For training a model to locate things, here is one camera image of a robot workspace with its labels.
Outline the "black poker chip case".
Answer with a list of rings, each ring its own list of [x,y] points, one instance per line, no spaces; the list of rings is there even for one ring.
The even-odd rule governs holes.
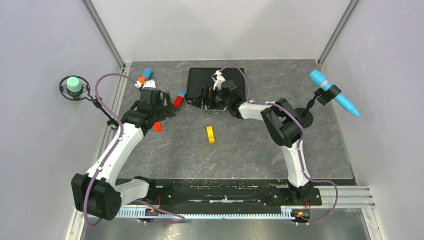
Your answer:
[[[191,67],[185,100],[207,111],[225,111],[246,98],[244,73],[243,68]]]

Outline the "red blue lego block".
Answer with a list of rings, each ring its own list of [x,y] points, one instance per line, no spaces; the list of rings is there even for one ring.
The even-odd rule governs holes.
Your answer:
[[[179,92],[173,101],[174,108],[179,111],[181,107],[183,106],[185,102],[186,93],[185,92]]]

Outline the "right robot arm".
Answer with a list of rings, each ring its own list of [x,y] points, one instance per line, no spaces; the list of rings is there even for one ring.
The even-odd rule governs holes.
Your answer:
[[[221,89],[202,87],[196,97],[188,98],[194,107],[211,110],[227,110],[233,117],[264,122],[268,133],[284,155],[288,170],[289,199],[302,204],[309,198],[314,186],[306,169],[301,142],[302,131],[306,127],[291,104],[285,99],[258,102],[242,97],[232,80],[225,81]]]

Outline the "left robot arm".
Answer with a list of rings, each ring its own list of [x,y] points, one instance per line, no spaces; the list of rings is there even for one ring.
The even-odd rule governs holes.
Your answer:
[[[153,203],[157,198],[155,181],[136,176],[117,184],[119,172],[130,153],[156,123],[175,117],[177,111],[171,96],[155,87],[141,90],[139,100],[127,110],[112,142],[86,173],[77,173],[71,180],[77,211],[110,221],[121,206],[142,200]]]

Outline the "orange block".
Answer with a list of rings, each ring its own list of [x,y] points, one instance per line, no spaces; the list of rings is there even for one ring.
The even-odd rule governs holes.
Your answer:
[[[163,130],[163,127],[162,127],[162,124],[161,124],[160,121],[158,121],[154,124],[154,129],[155,129],[156,132],[161,132]]]

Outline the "yellow arch block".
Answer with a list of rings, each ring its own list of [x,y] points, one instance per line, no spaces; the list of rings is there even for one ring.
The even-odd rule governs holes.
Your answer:
[[[209,143],[215,143],[215,135],[214,135],[213,127],[207,126],[206,131],[207,131],[207,137],[208,137]]]

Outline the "blue orange toy car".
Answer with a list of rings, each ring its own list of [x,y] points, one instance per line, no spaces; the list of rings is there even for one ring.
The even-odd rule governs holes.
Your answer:
[[[144,85],[144,83],[153,79],[152,75],[153,75],[153,70],[151,68],[145,68],[142,75],[138,78],[135,86],[137,88],[141,88]]]

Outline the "green microphone on stand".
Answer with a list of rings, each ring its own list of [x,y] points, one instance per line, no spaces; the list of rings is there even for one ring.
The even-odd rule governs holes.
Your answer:
[[[119,127],[118,122],[103,108],[99,99],[91,95],[91,87],[88,81],[78,75],[69,75],[64,77],[58,85],[60,94],[67,100],[79,102],[87,100],[91,102],[97,109],[108,118],[106,122],[108,126],[114,126],[115,129]]]

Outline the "blue microphone on stand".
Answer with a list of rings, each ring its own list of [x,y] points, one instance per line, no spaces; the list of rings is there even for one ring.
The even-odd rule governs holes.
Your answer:
[[[325,106],[331,101],[335,101],[348,113],[355,117],[360,116],[360,112],[356,109],[354,104],[342,94],[342,90],[335,84],[332,84],[319,70],[313,70],[308,77],[318,86],[318,89],[314,91],[314,96],[308,101],[306,107],[295,109],[300,120],[305,124],[305,128],[313,123],[314,118],[310,110],[316,101],[322,106]]]

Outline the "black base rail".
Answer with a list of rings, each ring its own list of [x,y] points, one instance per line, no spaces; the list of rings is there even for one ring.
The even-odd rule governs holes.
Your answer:
[[[277,214],[322,205],[314,185],[296,190],[286,179],[154,179],[146,200],[176,214]]]

